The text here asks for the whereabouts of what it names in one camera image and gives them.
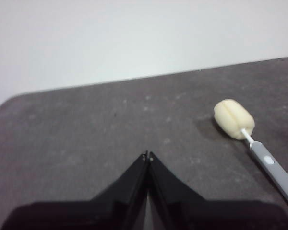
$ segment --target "white stem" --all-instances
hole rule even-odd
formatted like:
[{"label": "white stem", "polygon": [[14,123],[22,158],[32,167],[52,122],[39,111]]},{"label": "white stem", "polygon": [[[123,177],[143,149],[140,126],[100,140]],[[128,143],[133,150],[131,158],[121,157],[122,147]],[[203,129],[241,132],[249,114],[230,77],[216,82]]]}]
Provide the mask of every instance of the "white stem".
[{"label": "white stem", "polygon": [[254,142],[253,138],[249,135],[249,133],[243,128],[241,129],[241,133],[245,136],[245,138],[250,143],[250,146],[252,146],[252,143]]}]

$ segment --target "black plastic piece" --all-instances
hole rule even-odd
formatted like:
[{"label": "black plastic piece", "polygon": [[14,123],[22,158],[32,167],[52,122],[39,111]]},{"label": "black plastic piece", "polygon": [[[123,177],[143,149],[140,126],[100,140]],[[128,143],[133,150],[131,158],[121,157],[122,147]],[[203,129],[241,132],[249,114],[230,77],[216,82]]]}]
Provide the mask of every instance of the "black plastic piece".
[{"label": "black plastic piece", "polygon": [[14,210],[2,230],[140,230],[147,193],[157,230],[288,230],[288,217],[259,201],[207,201],[145,153],[91,201],[43,202]]}]

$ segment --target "gray handle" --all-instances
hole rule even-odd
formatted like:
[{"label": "gray handle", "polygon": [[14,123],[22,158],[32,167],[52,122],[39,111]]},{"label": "gray handle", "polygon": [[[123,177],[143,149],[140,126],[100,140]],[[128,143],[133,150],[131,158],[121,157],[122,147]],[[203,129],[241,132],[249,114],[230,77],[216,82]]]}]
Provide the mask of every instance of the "gray handle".
[{"label": "gray handle", "polygon": [[288,174],[286,171],[261,142],[253,142],[250,149],[288,201]]}]

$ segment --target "dark gray table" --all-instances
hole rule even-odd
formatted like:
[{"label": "dark gray table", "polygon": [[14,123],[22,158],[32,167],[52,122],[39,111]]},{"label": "dark gray table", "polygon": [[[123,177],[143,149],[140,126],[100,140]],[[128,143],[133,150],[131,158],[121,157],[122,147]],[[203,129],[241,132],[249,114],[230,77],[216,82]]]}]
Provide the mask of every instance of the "dark gray table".
[{"label": "dark gray table", "polygon": [[253,115],[253,138],[288,172],[288,58],[13,97],[0,107],[0,226],[23,204],[91,199],[148,149],[206,199],[288,214],[243,141],[215,126],[226,98]]}]

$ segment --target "yellow sponge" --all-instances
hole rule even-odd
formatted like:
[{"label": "yellow sponge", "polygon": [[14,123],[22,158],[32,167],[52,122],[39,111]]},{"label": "yellow sponge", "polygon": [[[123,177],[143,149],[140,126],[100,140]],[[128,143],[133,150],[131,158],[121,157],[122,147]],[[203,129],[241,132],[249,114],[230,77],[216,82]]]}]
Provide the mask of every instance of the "yellow sponge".
[{"label": "yellow sponge", "polygon": [[216,104],[215,119],[220,127],[234,139],[245,139],[241,130],[244,128],[249,135],[255,127],[253,117],[242,107],[241,104],[232,99],[222,100]]}]

